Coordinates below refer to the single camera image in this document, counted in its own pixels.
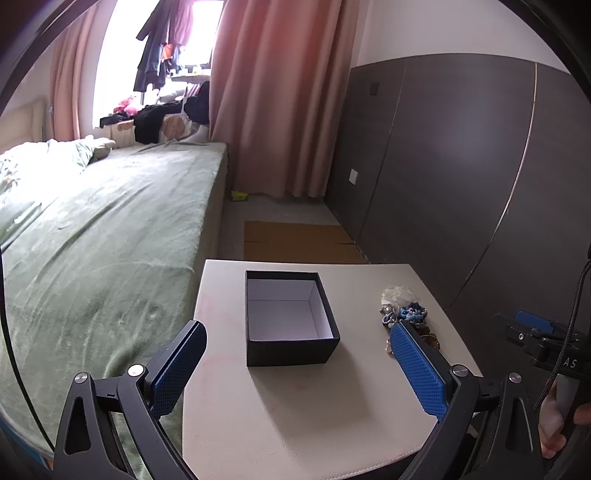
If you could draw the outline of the person's right hand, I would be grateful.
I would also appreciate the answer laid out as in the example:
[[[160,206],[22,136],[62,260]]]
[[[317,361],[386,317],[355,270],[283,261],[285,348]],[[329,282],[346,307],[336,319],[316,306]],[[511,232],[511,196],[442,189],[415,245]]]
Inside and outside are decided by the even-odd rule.
[[[557,401],[557,393],[561,392],[562,387],[567,386],[567,381],[567,377],[557,377],[540,409],[538,431],[541,452],[545,459],[552,459],[567,444],[567,438],[562,433],[565,417]]]

